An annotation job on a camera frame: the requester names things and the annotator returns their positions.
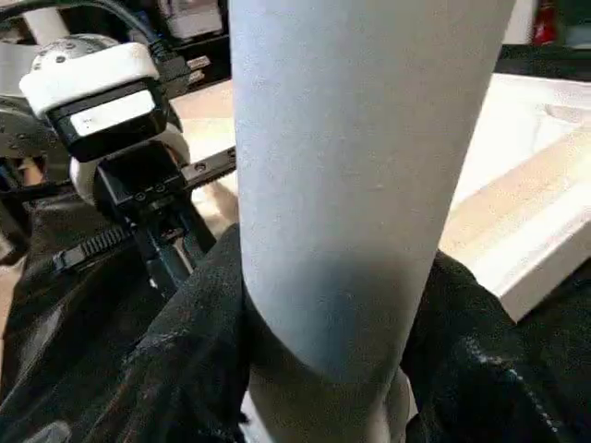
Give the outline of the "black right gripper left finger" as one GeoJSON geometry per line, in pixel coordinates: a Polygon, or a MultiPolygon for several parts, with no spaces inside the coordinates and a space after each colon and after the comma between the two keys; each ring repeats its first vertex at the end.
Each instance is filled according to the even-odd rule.
{"type": "Polygon", "coordinates": [[[241,442],[249,350],[229,227],[126,358],[89,442],[241,442]]]}

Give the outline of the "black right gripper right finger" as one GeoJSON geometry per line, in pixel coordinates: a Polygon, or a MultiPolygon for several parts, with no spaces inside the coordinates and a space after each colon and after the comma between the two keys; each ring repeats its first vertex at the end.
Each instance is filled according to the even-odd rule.
{"type": "Polygon", "coordinates": [[[444,253],[435,257],[402,369],[417,413],[410,442],[586,442],[590,267],[520,320],[444,253]]]}

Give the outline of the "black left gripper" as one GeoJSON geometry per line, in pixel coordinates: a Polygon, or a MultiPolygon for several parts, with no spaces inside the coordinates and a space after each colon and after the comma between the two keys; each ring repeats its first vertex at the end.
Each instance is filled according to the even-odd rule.
{"type": "Polygon", "coordinates": [[[83,269],[134,241],[151,285],[170,299],[216,243],[191,193],[232,173],[235,161],[232,147],[182,167],[156,141],[106,157],[92,191],[96,209],[117,225],[55,254],[54,269],[83,269]]]}

